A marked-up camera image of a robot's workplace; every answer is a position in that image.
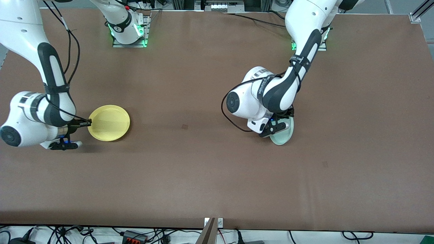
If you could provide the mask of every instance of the brown table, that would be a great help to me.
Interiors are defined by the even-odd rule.
[[[65,64],[66,32],[42,13]],[[287,68],[285,29],[164,12],[148,48],[114,49],[98,10],[63,13],[82,46],[78,115],[116,104],[131,129],[116,142],[81,129],[84,146],[69,152],[1,142],[0,222],[200,228],[215,216],[225,228],[434,231],[434,65],[408,16],[338,15],[294,104],[294,135],[276,146],[233,127],[220,102],[250,68]],[[14,94],[43,91],[12,52],[0,80],[0,121]]]

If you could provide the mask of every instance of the cable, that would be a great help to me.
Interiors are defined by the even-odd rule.
[[[52,2],[52,4],[53,4],[54,8],[57,10],[57,12],[59,13],[61,19],[63,19],[63,16],[60,13],[60,10],[57,8],[57,6],[54,4],[54,2]],[[63,21],[62,21],[62,25],[66,28],[66,24]],[[72,31],[69,30],[69,29],[66,29],[66,31],[68,32],[69,38],[71,39],[71,36],[72,36],[74,38],[74,40],[76,41],[76,43],[77,43],[77,62],[76,62],[76,65],[74,67],[74,70],[72,71],[71,76],[69,77],[69,80],[67,82],[67,84],[69,85],[71,83],[71,81],[72,81],[72,78],[74,77],[74,75],[75,75],[75,73],[77,71],[78,66],[79,66],[81,49],[80,49],[80,43],[77,40],[76,36],[72,33]],[[71,49],[71,40],[69,40],[69,49]]]
[[[52,8],[47,4],[47,2],[46,1],[43,1],[44,2],[44,4],[47,6],[47,8],[51,11],[51,13],[57,18],[57,20],[66,28],[66,26],[65,26],[65,24],[63,23],[63,21],[56,15],[56,13],[52,10]],[[59,12],[59,15],[62,17],[62,14],[60,13],[60,11],[59,11],[59,9],[57,8],[57,6],[53,3],[53,6],[56,8],[56,10]],[[68,82],[66,83],[67,85],[69,85],[70,83],[71,83],[71,80],[72,80],[72,78],[74,77],[74,74],[76,73],[76,71],[77,71],[77,68],[78,68],[78,65],[79,65],[79,62],[80,62],[80,44],[79,44],[79,41],[77,40],[77,38],[76,38],[76,36],[72,33],[72,31],[70,31],[70,30],[66,30],[73,38],[74,38],[74,40],[76,41],[76,43],[77,43],[77,62],[76,62],[76,66],[74,67],[74,70],[72,71],[72,73],[71,73],[71,76],[69,77],[69,80],[68,80]],[[61,109],[61,108],[59,108],[57,105],[55,105],[54,103],[52,103],[49,99],[48,99],[48,96],[47,96],[47,94],[45,95],[45,99],[47,100],[47,102],[49,103],[49,104],[51,104],[51,106],[53,106],[54,108],[56,108],[57,110],[59,110],[59,111],[61,111],[61,112],[63,112],[63,113],[65,113],[65,114],[67,114],[67,115],[69,115],[69,116],[72,116],[72,117],[74,117],[74,118],[77,118],[77,119],[81,119],[81,120],[83,120],[83,121],[87,121],[85,118],[82,118],[82,117],[80,117],[80,116],[77,116],[77,115],[74,115],[74,114],[71,114],[71,113],[69,113],[69,112],[67,112],[67,111],[65,111],[65,110],[63,110],[63,109]]]
[[[117,231],[114,227],[112,227],[112,230],[114,230],[116,233],[121,234],[120,231]]]
[[[289,231],[289,236],[291,237],[291,241],[293,241],[294,244],[297,244],[296,241],[294,241],[294,237],[291,231]]]
[[[354,236],[354,238],[349,238],[349,237],[347,237],[347,236],[345,235],[345,232],[349,232],[349,233],[351,233],[351,234]],[[355,233],[352,232],[352,231],[342,231],[342,236],[343,236],[345,239],[349,240],[349,241],[357,241],[357,244],[360,244],[360,241],[363,241],[363,240],[369,240],[369,239],[371,239],[372,237],[374,237],[374,233],[373,233],[373,232],[368,232],[368,233],[371,234],[371,235],[368,236],[368,237],[357,237],[357,236],[355,235]]]
[[[285,72],[283,72],[283,73],[280,73],[280,74],[277,74],[276,76],[281,76],[281,75],[283,75],[283,74],[285,74]],[[240,83],[240,84],[238,84],[238,85],[236,85],[236,86],[234,86],[231,90],[229,90],[227,93],[226,93],[226,95],[224,95],[224,97],[223,97],[223,99],[221,100],[221,106],[220,106],[220,108],[221,108],[221,112],[223,113],[223,115],[224,115],[224,117],[227,119],[227,120],[229,120],[229,122],[231,122],[235,127],[237,127],[239,130],[241,130],[241,131],[243,131],[243,132],[253,132],[252,130],[245,130],[245,129],[243,129],[243,128],[241,128],[241,127],[239,127],[238,125],[236,125],[227,115],[226,115],[226,113],[224,112],[224,110],[223,110],[223,104],[224,104],[224,100],[227,98],[227,95],[231,92],[231,91],[233,91],[234,89],[236,89],[236,88],[238,88],[238,87],[240,87],[240,86],[242,86],[242,85],[244,85],[244,84],[247,84],[247,83],[251,83],[251,82],[254,82],[254,81],[257,81],[257,80],[260,80],[260,79],[264,79],[265,77],[260,77],[260,78],[255,78],[255,79],[251,79],[251,80],[248,80],[248,81],[245,81],[245,82],[242,82],[242,83]]]
[[[220,236],[221,236],[221,239],[223,240],[223,243],[224,243],[224,244],[226,244],[226,241],[224,240],[223,234],[221,233],[221,231],[220,231],[220,230],[218,230],[218,233],[220,234]]]
[[[125,6],[125,7],[129,7],[132,11],[137,11],[137,10],[148,10],[148,9],[142,9],[142,8],[136,8],[136,7],[133,7],[133,6],[130,6],[130,5],[128,5],[127,3],[124,3],[124,2],[122,2],[122,1],[118,1],[118,0],[115,0],[117,3],[119,3],[119,4],[121,4],[121,5],[123,5],[123,6]]]
[[[139,236],[144,236],[144,235],[150,234],[150,233],[156,233],[156,232],[155,232],[155,229],[154,229],[153,231],[151,231],[151,232],[138,234],[138,235],[134,236],[133,238],[131,238],[129,241],[126,241],[125,243],[122,243],[122,244],[130,244],[130,243],[132,242],[133,239],[135,239],[135,238],[137,238],[137,237],[139,237]]]
[[[194,233],[198,233],[198,234],[202,234],[202,232],[198,232],[198,231],[184,231],[184,230],[178,230],[178,231],[181,231],[181,232],[194,232]]]
[[[176,231],[178,231],[178,230],[172,231],[172,232],[170,232],[169,234],[164,234],[161,238],[159,238],[159,239],[156,240],[156,241],[151,242],[150,244],[154,244],[154,243],[156,243],[156,242],[159,242],[162,238],[164,238],[164,237],[166,237],[166,236],[170,236],[171,234],[173,234],[173,233],[176,232]]]
[[[93,235],[93,236],[105,236],[105,237],[107,237],[107,236],[113,236],[113,237],[118,237],[118,235],[105,235],[105,234],[95,234],[95,235]],[[86,235],[86,236],[83,238],[83,243],[85,242],[84,239],[86,239],[86,238],[88,238],[88,237],[90,237],[90,236],[89,236],[89,235]]]
[[[276,12],[276,11],[274,11],[274,10],[269,10],[268,12],[277,15],[279,18],[281,18],[281,19],[283,19],[283,20],[285,19],[285,17],[283,17],[282,15],[280,15],[280,13],[278,13],[278,12]]]
[[[240,230],[236,230],[238,233],[238,244],[244,244],[243,236],[241,235]]]
[[[68,32],[68,63],[66,64],[66,68],[63,71],[64,75],[68,71],[70,63],[71,63],[71,33]]]
[[[153,17],[153,18],[151,18],[151,21],[149,22],[149,24],[151,24],[157,17],[158,17],[158,14],[160,13],[160,12],[163,12],[163,10],[159,10],[158,12],[157,12],[157,14]]]
[[[265,23],[265,24],[273,25],[273,26],[278,26],[278,27],[283,27],[283,28],[285,28],[284,25],[279,25],[279,24],[275,24],[275,23],[271,23],[271,22],[266,22],[266,21],[264,21],[264,20],[258,20],[258,19],[252,18],[252,17],[248,17],[248,16],[244,16],[244,15],[238,15],[238,14],[236,14],[236,13],[228,13],[228,14],[230,14],[230,15],[235,15],[235,16],[238,16],[238,17],[243,17],[243,18],[250,19],[250,20],[254,20],[254,21],[258,21],[258,22],[262,22],[262,23]]]
[[[9,231],[0,231],[0,234],[1,234],[1,233],[6,233],[6,234],[9,236],[9,239],[8,239],[8,241],[7,241],[7,244],[9,244],[9,243],[10,243],[10,239],[11,239],[10,232],[9,232]]]
[[[293,61],[289,61],[289,66],[294,67],[294,68],[293,68],[294,73],[295,73],[295,75],[297,76],[297,78],[299,79],[299,87],[297,88],[297,92],[298,92],[298,91],[300,90],[300,87],[301,87],[301,79],[300,79],[300,75],[298,74],[297,69],[296,69],[296,67],[295,67],[294,64],[293,64]]]
[[[93,241],[95,244],[99,244],[99,243],[97,242],[96,238],[92,235],[92,232],[93,232],[93,231],[94,231],[93,229],[91,229],[90,227],[87,227],[87,230],[82,230],[82,231],[80,232],[81,235],[84,235],[84,236],[85,236],[85,238],[83,238],[83,244],[84,244],[84,241],[85,241],[86,237],[90,237],[90,238],[92,239],[92,241]]]

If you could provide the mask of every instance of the metal frame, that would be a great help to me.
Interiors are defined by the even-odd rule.
[[[393,14],[392,5],[390,4],[390,0],[384,0],[384,4],[386,5],[386,10],[388,14]]]
[[[8,49],[4,46],[0,46],[0,70],[1,67],[3,66],[4,60],[6,59],[6,55],[7,55]]]
[[[412,23],[420,23],[421,16],[424,15],[432,6],[434,0],[425,0],[419,7],[410,13],[410,20]]]
[[[210,218],[204,230],[196,241],[196,244],[215,244],[219,221],[217,218]]]

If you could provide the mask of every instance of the white floor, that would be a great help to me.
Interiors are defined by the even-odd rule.
[[[12,238],[22,237],[31,226],[19,226],[19,227],[6,227],[0,229],[0,231],[8,230]],[[131,228],[116,228],[118,231],[134,231],[136,233],[147,233],[153,231],[153,229],[131,229]],[[225,243],[238,242],[237,232],[234,230],[221,230],[224,234]],[[47,243],[52,231],[46,227],[38,227],[32,231],[30,240],[36,242],[36,244]],[[250,231],[241,230],[244,242],[249,241],[264,241],[265,244],[293,244],[289,237],[288,231]],[[341,232],[333,231],[292,231],[296,244],[355,244],[356,241],[346,240]],[[355,233],[359,237],[366,237],[369,234]],[[117,234],[111,228],[95,228],[93,232],[97,242],[99,244],[114,242],[115,244],[122,244],[122,237]],[[360,241],[361,244],[419,244],[424,238],[425,234],[398,234],[398,233],[374,233],[374,236],[365,241]],[[68,239],[72,244],[83,243],[83,236],[78,231],[71,231],[67,234]],[[177,231],[171,235],[170,244],[194,244],[199,237],[198,233],[190,232],[184,233]],[[55,238],[52,238],[52,243],[56,243]],[[217,236],[216,244],[224,244],[220,235]],[[0,234],[0,244],[7,243],[7,234]],[[91,238],[86,238],[83,244],[95,244]]]

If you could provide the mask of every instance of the metal mounting plate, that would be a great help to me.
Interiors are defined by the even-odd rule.
[[[410,18],[410,23],[412,23],[412,24],[420,24],[421,23],[421,19],[420,18],[414,19],[413,13],[410,13],[408,15],[408,17]]]
[[[207,225],[208,220],[210,220],[210,218],[205,218],[204,226]],[[217,228],[222,229],[223,228],[223,218],[218,218],[217,223],[218,223]]]

